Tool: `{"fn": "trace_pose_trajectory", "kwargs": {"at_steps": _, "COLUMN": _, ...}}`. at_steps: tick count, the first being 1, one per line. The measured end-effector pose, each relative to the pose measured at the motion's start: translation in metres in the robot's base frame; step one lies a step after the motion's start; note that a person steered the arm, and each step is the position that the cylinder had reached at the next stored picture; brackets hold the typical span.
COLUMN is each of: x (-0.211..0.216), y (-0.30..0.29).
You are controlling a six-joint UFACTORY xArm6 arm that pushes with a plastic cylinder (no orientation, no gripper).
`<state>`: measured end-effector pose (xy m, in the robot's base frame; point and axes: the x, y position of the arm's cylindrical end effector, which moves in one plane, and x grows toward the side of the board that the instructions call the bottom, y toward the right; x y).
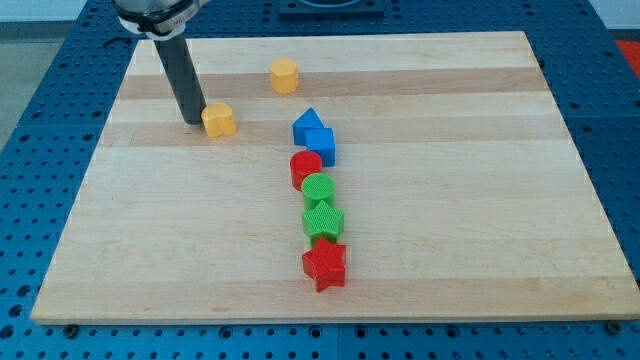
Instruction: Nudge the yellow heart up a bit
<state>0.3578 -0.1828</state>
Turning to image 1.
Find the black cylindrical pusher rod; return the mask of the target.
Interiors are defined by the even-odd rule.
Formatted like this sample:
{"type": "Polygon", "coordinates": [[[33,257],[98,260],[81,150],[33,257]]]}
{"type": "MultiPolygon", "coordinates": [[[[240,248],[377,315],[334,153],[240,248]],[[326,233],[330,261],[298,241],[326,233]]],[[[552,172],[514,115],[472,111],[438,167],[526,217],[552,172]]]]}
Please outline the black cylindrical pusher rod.
{"type": "Polygon", "coordinates": [[[154,41],[154,45],[184,122],[200,125],[206,101],[184,35],[154,41]]]}

